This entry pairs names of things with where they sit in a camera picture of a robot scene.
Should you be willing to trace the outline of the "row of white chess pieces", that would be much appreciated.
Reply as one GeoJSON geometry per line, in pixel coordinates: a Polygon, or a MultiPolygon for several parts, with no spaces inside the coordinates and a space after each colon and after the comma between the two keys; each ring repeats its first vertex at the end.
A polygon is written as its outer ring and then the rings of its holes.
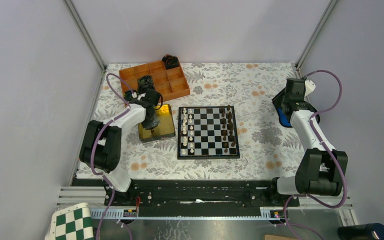
{"type": "Polygon", "coordinates": [[[183,107],[180,117],[180,156],[189,157],[195,154],[194,111],[183,107]]]}

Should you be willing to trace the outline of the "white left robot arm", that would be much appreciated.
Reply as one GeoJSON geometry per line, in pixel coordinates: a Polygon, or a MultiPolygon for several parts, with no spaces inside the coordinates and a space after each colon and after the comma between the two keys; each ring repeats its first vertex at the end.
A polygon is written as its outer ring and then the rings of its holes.
{"type": "Polygon", "coordinates": [[[89,121],[79,152],[79,160],[117,191],[115,197],[124,206],[134,202],[135,192],[129,188],[131,177],[120,165],[123,134],[138,124],[146,130],[156,128],[160,123],[156,110],[163,105],[163,96],[154,89],[133,91],[130,96],[129,101],[123,99],[125,108],[118,115],[104,122],[89,121]]]}

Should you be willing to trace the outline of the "black roll in tray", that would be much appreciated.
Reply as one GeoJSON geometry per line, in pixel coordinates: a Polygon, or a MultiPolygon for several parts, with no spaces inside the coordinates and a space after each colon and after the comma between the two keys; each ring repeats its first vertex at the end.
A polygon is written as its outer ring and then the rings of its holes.
{"type": "Polygon", "coordinates": [[[151,75],[144,75],[137,80],[137,91],[142,92],[147,89],[154,89],[154,81],[151,75]]]}

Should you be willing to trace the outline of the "black roll front tray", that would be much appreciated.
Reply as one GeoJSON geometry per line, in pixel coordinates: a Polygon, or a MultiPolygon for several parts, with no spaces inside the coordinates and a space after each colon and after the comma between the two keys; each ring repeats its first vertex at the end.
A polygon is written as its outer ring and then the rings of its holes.
{"type": "Polygon", "coordinates": [[[134,99],[137,98],[137,92],[136,91],[131,91],[131,90],[128,90],[124,93],[124,99],[128,102],[128,103],[131,103],[134,99]]]}

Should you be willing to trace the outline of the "gold metal tin tray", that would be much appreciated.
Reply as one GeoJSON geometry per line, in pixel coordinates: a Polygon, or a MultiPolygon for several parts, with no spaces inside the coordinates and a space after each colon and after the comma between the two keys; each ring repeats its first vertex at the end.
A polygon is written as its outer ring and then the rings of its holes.
{"type": "Polygon", "coordinates": [[[176,136],[173,113],[169,104],[163,104],[162,107],[155,112],[155,117],[159,120],[159,123],[151,130],[143,128],[141,124],[138,125],[138,137],[142,143],[176,136]]]}

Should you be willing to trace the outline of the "black roll at tray corner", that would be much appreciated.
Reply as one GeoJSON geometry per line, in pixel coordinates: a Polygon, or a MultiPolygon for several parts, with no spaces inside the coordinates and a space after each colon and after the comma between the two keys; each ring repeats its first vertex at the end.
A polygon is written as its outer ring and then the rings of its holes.
{"type": "Polygon", "coordinates": [[[176,56],[166,54],[161,61],[166,70],[174,69],[180,67],[179,59],[176,56]]]}

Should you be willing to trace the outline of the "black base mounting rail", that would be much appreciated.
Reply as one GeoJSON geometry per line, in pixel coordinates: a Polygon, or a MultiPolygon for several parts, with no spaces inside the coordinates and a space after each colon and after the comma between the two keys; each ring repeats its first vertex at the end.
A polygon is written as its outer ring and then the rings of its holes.
{"type": "Polygon", "coordinates": [[[258,217],[288,199],[274,180],[133,180],[125,192],[104,189],[104,205],[132,206],[139,217],[258,217]]]}

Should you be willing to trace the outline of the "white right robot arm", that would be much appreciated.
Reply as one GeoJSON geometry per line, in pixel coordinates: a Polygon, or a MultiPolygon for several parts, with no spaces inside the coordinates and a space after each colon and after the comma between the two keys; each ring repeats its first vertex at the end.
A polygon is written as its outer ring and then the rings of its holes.
{"type": "Polygon", "coordinates": [[[281,205],[287,195],[310,194],[339,196],[348,156],[327,140],[318,125],[316,109],[307,101],[307,93],[315,87],[310,80],[289,78],[272,102],[283,127],[293,128],[305,150],[295,176],[276,180],[276,187],[267,191],[267,201],[281,205]]]}

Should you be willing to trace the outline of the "dark cylinder bottom right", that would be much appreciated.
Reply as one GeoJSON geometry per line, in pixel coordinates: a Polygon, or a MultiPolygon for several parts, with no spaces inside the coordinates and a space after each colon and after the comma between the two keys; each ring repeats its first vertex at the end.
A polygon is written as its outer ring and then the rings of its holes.
{"type": "Polygon", "coordinates": [[[384,240],[384,225],[368,223],[341,226],[337,229],[337,235],[341,240],[384,240]]]}

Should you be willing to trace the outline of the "black white chess board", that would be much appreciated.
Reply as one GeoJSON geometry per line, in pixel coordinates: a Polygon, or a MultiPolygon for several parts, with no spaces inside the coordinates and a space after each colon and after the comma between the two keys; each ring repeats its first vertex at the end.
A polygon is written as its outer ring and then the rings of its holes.
{"type": "Polygon", "coordinates": [[[178,109],[178,137],[177,137],[177,159],[178,160],[216,160],[216,159],[239,159],[240,146],[236,124],[235,108],[226,106],[185,106],[178,109]],[[180,116],[182,108],[193,109],[194,121],[194,146],[195,153],[192,156],[180,156],[180,116]],[[226,124],[221,124],[222,113],[219,109],[224,108],[226,124]]]}

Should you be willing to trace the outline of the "green white checkered mat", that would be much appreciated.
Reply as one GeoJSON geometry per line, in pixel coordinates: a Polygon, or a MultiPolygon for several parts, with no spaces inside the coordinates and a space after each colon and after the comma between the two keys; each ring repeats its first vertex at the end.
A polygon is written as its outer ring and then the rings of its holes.
{"type": "Polygon", "coordinates": [[[51,217],[45,240],[94,240],[89,204],[79,203],[56,211],[51,217]]]}

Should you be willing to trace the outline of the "orange compartment organizer tray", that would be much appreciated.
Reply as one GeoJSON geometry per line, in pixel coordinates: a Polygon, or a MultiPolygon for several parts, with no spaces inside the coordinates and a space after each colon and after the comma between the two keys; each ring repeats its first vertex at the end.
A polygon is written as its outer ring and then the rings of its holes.
{"type": "Polygon", "coordinates": [[[185,97],[191,93],[182,67],[166,69],[161,60],[122,68],[118,71],[118,75],[124,80],[121,83],[124,93],[130,89],[136,91],[139,87],[138,80],[144,76],[152,78],[153,86],[157,92],[162,94],[164,101],[185,97]]]}

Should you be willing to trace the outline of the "blue black cloth pouch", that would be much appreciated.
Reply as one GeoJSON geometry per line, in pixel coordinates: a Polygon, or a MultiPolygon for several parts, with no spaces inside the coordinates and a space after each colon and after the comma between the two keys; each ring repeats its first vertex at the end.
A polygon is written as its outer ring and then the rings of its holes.
{"type": "MultiPolygon", "coordinates": [[[[282,112],[281,108],[275,107],[275,109],[278,115],[279,124],[285,128],[292,128],[291,123],[288,121],[287,116],[282,112]]],[[[312,105],[310,105],[309,110],[313,113],[317,112],[317,110],[312,105]]],[[[316,116],[316,121],[318,124],[320,123],[321,118],[319,115],[316,116]]]]}

